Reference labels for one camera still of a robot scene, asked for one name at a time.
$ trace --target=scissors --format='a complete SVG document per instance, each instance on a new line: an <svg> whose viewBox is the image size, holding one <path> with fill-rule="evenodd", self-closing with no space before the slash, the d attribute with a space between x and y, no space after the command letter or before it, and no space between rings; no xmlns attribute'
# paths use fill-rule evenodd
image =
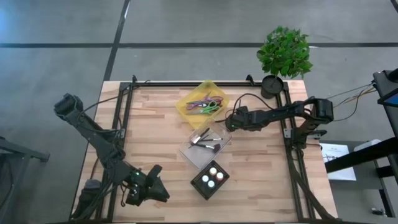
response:
<svg viewBox="0 0 398 224"><path fill-rule="evenodd" d="M211 101L205 108L202 110L196 110L196 111L191 111L188 112L187 115L194 115L194 114L211 114L212 112L220 109L220 106L218 106L218 103L216 101Z"/></svg>
<svg viewBox="0 0 398 224"><path fill-rule="evenodd" d="M222 96L211 96L211 97L209 97L210 93L211 92L207 93L207 95L204 97L203 100L188 102L187 103L187 110L192 110L192 109L194 109L197 106L206 107L207 104L210 104L211 101L215 101L217 103L217 105L219 105L223 101L224 98Z"/></svg>

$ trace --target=black box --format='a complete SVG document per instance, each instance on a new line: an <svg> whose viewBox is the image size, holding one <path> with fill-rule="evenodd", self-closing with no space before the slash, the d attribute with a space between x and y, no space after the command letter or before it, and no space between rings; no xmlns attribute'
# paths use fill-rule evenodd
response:
<svg viewBox="0 0 398 224"><path fill-rule="evenodd" d="M217 172L223 173L224 178L222 180L217 180L215 175L212 176L210 174L210 168L212 167L216 168ZM202 181L201 178L204 175L209 177L209 181L214 181L215 186L212 189L207 186L208 182ZM206 200L208 200L226 182L226 180L228 180L228 178L229 175L225 170L221 168L216 161L211 161L193 180L191 180L191 184Z"/></svg>

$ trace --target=potted plant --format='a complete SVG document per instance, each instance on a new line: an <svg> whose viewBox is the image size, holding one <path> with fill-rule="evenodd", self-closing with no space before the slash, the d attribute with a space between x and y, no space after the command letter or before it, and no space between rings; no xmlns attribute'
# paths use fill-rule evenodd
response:
<svg viewBox="0 0 398 224"><path fill-rule="evenodd" d="M310 72L312 64L308 61L310 47L300 30L279 26L268 36L264 45L257 51L257 58L264 73L271 75L262 80L261 95L271 99L283 89L283 81L278 77L294 78Z"/></svg>

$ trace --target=white button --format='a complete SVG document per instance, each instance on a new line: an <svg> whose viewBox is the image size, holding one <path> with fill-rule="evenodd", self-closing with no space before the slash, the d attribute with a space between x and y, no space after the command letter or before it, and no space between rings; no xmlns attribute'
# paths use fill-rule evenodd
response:
<svg viewBox="0 0 398 224"><path fill-rule="evenodd" d="M223 173L217 173L216 178L217 178L217 180L222 180L224 178L224 174Z"/></svg>
<svg viewBox="0 0 398 224"><path fill-rule="evenodd" d="M201 177L202 181L204 182L208 182L209 181L209 177L204 175L203 177Z"/></svg>
<svg viewBox="0 0 398 224"><path fill-rule="evenodd" d="M213 188L214 187L214 181L209 181L208 183L207 183L207 185L209 186L209 188Z"/></svg>
<svg viewBox="0 0 398 224"><path fill-rule="evenodd" d="M214 168L214 167L210 168L210 174L211 175L216 175L216 173L217 173L217 169L216 168Z"/></svg>

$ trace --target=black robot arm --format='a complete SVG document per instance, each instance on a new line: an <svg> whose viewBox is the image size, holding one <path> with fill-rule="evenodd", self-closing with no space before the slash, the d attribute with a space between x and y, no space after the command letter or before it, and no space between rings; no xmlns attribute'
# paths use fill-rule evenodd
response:
<svg viewBox="0 0 398 224"><path fill-rule="evenodd" d="M312 110L306 109L307 105L313 105ZM235 113L228 116L225 125L229 131L236 129L260 131L271 122L295 116L304 118L305 122L299 128L292 130L292 143L303 149L307 136L313 134L319 124L328 124L333 121L333 103L312 96L305 101L295 101L291 105L269 111L249 111L247 106L241 106Z"/></svg>
<svg viewBox="0 0 398 224"><path fill-rule="evenodd" d="M162 167L155 165L148 175L124 162L123 146L118 144L120 132L104 130L83 111L83 103L77 96L66 94L54 106L55 114L66 121L95 148L99 161L111 178L112 184L125 185L129 189L126 203L139 206L144 200L166 202L170 197L158 174Z"/></svg>

